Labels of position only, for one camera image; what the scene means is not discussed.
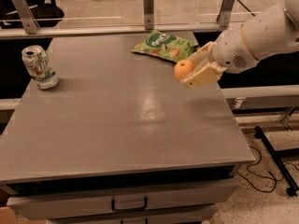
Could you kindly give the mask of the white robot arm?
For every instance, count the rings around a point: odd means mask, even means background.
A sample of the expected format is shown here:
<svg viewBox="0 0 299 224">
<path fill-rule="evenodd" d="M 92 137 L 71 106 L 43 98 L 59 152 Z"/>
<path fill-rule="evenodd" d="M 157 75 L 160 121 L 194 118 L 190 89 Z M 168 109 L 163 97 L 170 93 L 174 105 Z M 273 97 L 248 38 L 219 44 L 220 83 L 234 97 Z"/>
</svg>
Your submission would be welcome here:
<svg viewBox="0 0 299 224">
<path fill-rule="evenodd" d="M 224 73 L 240 74 L 268 57 L 298 51 L 298 35 L 299 0 L 284 0 L 177 62 L 174 76 L 188 88 L 214 83 Z"/>
</svg>

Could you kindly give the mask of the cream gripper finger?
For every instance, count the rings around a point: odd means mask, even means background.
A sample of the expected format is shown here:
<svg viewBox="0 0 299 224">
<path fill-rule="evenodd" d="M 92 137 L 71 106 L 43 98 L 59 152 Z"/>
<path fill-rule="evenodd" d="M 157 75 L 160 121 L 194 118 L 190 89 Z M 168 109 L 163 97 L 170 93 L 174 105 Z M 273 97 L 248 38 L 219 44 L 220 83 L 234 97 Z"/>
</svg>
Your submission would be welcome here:
<svg viewBox="0 0 299 224">
<path fill-rule="evenodd" d="M 209 67 L 210 63 L 206 63 L 201 68 L 195 68 L 190 74 L 184 77 L 179 83 L 189 89 L 202 87 L 210 83 L 216 82 L 216 78 L 212 69 Z"/>
<path fill-rule="evenodd" d="M 199 48 L 195 53 L 188 57 L 188 60 L 192 63 L 200 63 L 204 59 L 208 59 L 210 62 L 214 61 L 212 55 L 213 42 L 206 43 L 203 47 Z"/>
</svg>

